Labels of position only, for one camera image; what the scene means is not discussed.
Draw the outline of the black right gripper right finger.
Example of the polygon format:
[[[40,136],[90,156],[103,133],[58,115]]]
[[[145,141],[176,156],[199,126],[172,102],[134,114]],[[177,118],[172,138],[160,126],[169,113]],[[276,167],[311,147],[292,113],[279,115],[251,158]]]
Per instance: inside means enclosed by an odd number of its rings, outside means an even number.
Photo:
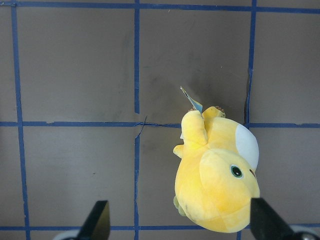
[[[261,197],[250,202],[250,230],[256,240],[290,240],[291,227]]]

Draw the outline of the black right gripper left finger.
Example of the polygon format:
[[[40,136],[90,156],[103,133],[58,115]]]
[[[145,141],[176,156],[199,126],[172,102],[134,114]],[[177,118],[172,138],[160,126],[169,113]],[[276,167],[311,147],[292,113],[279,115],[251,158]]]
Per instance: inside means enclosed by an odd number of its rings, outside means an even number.
[[[108,240],[111,231],[108,200],[97,201],[79,231],[80,240]]]

